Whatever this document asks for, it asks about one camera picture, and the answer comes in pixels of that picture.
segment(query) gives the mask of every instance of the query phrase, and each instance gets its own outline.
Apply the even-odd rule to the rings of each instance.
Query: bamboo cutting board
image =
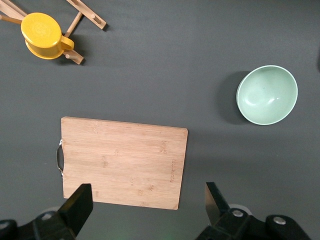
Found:
[[[186,128],[61,119],[63,196],[92,185],[95,202],[178,209]]]

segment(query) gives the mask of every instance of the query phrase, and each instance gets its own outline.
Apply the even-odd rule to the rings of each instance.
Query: metal handle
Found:
[[[56,165],[61,173],[61,176],[63,177],[64,176],[64,167],[60,166],[60,155],[59,155],[60,149],[62,149],[62,139],[60,139],[59,146],[56,149]]]

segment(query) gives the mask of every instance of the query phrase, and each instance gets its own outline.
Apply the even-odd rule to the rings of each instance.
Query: yellow mug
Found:
[[[62,35],[57,21],[41,12],[25,16],[21,22],[21,32],[30,52],[42,59],[56,59],[75,46],[71,39]]]

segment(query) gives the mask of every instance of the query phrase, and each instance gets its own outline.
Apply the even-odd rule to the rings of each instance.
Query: green bowl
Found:
[[[240,83],[236,103],[242,115],[258,125],[275,124],[294,108],[298,86],[294,76],[280,66],[261,66]]]

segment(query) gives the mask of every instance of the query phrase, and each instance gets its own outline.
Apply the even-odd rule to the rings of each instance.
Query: gray table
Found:
[[[66,1],[14,0],[66,31]],[[61,205],[56,148],[64,116],[188,128],[178,210],[95,203],[78,239],[192,240],[209,223],[205,182],[260,220],[320,223],[320,1],[85,1],[109,27],[83,19],[71,38],[86,62],[33,56],[20,27],[0,22],[0,219],[20,225]],[[296,78],[287,118],[245,120],[242,78],[279,65]]]

